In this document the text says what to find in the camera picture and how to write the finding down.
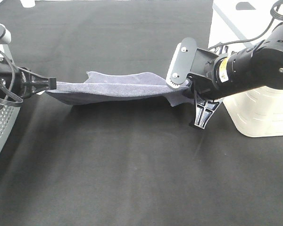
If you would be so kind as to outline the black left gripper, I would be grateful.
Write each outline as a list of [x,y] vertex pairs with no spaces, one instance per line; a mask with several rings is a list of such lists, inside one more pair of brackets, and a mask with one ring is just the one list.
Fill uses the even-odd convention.
[[0,100],[27,99],[46,90],[55,90],[57,80],[44,77],[25,67],[0,69]]

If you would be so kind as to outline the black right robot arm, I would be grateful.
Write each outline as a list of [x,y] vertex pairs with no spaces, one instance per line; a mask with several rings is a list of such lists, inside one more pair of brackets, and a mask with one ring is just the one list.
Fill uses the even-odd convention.
[[195,107],[190,126],[201,129],[224,97],[263,86],[283,90],[283,22],[267,39],[230,56],[196,50],[187,79]]

